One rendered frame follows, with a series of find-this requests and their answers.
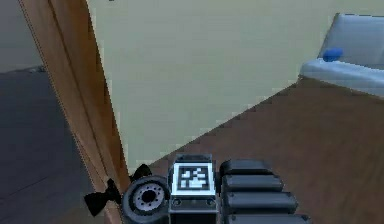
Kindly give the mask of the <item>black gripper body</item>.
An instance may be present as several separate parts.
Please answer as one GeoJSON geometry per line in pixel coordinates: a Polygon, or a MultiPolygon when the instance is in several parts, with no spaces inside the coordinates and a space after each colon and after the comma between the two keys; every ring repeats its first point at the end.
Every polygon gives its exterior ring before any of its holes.
{"type": "Polygon", "coordinates": [[[168,224],[169,197],[165,177],[152,175],[134,181],[122,196],[124,224],[168,224]]]}

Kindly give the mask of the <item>brown wooden room door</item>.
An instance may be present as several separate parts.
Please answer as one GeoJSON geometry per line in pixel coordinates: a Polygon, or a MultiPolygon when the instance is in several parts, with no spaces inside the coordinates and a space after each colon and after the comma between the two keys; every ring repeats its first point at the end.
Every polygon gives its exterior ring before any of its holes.
{"type": "Polygon", "coordinates": [[[18,0],[96,190],[130,184],[86,0],[18,0]]]}

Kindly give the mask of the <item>blue ball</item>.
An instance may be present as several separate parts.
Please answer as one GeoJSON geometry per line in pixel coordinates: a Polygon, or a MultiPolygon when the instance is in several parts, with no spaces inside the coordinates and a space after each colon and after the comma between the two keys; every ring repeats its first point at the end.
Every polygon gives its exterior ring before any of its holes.
{"type": "Polygon", "coordinates": [[[325,62],[333,62],[338,61],[343,56],[343,49],[342,48],[327,48],[324,50],[322,54],[322,59],[325,62]]]}

